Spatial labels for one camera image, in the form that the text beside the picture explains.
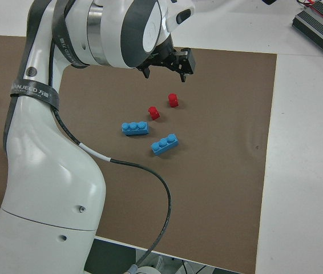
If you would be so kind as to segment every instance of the red toy brick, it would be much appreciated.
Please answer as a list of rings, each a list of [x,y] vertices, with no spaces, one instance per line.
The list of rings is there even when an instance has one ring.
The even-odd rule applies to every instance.
[[[178,98],[175,93],[170,93],[168,96],[169,104],[171,107],[177,107],[178,106]]]
[[[153,120],[160,117],[160,114],[159,114],[158,110],[156,109],[156,107],[150,107],[149,113],[150,113],[150,116]]]

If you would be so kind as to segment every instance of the white table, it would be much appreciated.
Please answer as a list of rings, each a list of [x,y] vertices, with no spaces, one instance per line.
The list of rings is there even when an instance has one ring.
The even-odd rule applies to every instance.
[[[278,54],[256,273],[322,274],[323,52],[291,27],[295,0],[196,2],[175,46]],[[31,3],[0,0],[0,35],[25,36]]]

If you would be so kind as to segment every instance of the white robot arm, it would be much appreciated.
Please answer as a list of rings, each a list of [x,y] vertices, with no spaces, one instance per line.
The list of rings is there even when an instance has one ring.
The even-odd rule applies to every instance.
[[[170,32],[193,13],[190,0],[34,1],[3,139],[0,273],[85,273],[106,186],[82,144],[55,124],[63,70],[137,68],[148,78],[154,65],[184,81],[195,63],[190,49],[174,49]]]

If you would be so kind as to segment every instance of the blue lego brick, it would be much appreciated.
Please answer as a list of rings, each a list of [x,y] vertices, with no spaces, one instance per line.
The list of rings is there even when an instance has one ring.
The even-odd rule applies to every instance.
[[[159,142],[153,143],[151,149],[155,155],[160,155],[171,148],[178,146],[178,139],[175,134],[169,134],[168,137],[161,139]]]
[[[147,122],[132,122],[132,123],[123,123],[122,124],[122,132],[127,135],[141,135],[148,134],[149,127]]]

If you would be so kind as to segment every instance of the brown board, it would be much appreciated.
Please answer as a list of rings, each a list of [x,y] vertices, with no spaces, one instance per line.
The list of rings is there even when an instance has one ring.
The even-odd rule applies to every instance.
[[[9,88],[24,38],[0,37],[0,206],[7,162],[2,132]],[[173,198],[170,225],[157,251],[241,273],[254,273],[276,55],[193,50],[195,75],[92,66],[66,69],[60,115],[84,144],[157,171]],[[170,108],[176,93],[179,107]],[[160,118],[152,121],[148,108]],[[124,122],[146,121],[150,133],[127,137]],[[153,155],[150,145],[176,134],[180,144]],[[147,248],[167,210],[162,184],[135,168],[96,160],[107,195],[97,235]]]

